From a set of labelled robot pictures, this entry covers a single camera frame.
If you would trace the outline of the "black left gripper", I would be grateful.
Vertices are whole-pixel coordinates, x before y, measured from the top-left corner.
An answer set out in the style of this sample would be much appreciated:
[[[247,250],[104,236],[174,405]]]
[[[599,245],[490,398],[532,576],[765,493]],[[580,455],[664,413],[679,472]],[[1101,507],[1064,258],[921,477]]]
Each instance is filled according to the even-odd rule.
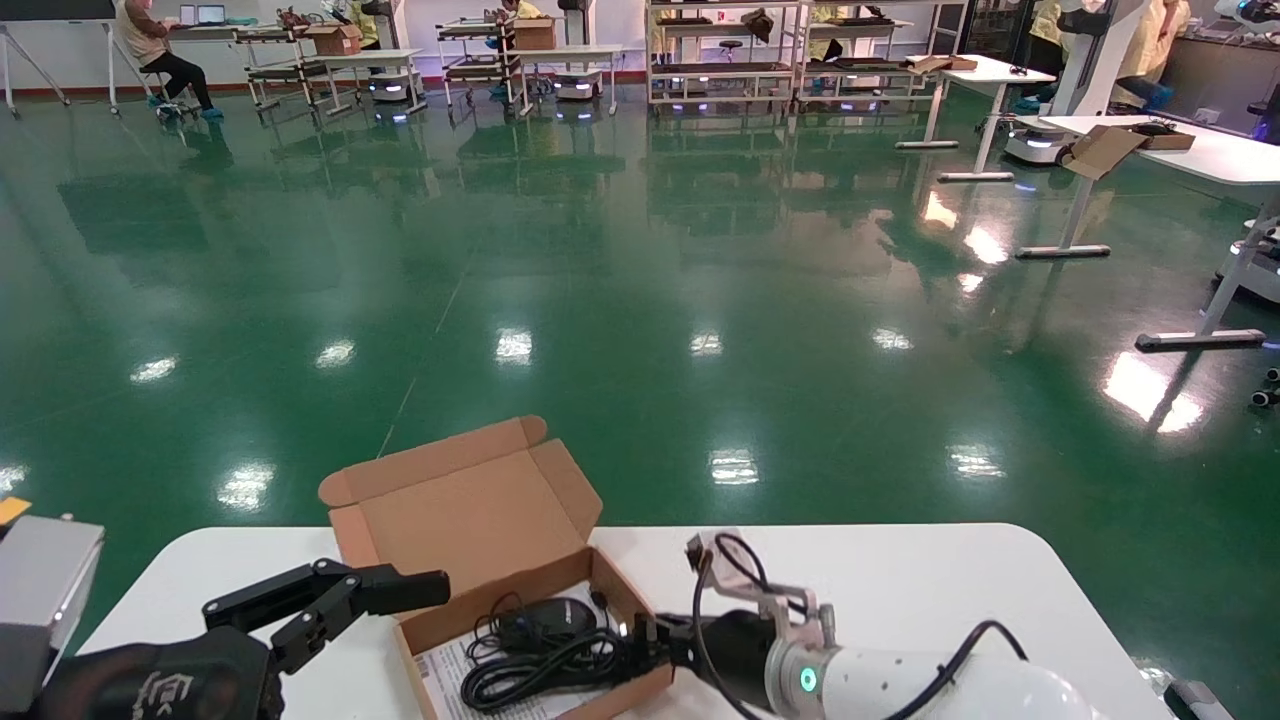
[[[61,662],[40,694],[40,716],[279,719],[285,710],[279,671],[297,673],[364,615],[393,616],[449,600],[445,571],[403,575],[390,564],[351,568],[319,559],[209,601],[210,632],[193,639],[124,644]],[[284,624],[270,638],[271,655],[244,634],[278,621]]]

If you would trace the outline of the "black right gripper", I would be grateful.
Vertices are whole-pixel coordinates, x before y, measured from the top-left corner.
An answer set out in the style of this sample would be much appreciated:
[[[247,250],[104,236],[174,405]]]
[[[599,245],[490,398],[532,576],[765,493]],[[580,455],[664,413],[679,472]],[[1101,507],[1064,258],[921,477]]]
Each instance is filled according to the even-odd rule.
[[[614,682],[637,680],[655,670],[672,674],[691,662],[689,615],[634,615],[623,637],[632,648],[614,667]],[[698,626],[704,650],[722,684],[737,701],[769,706],[765,665],[773,644],[773,621],[748,610],[703,618]]]

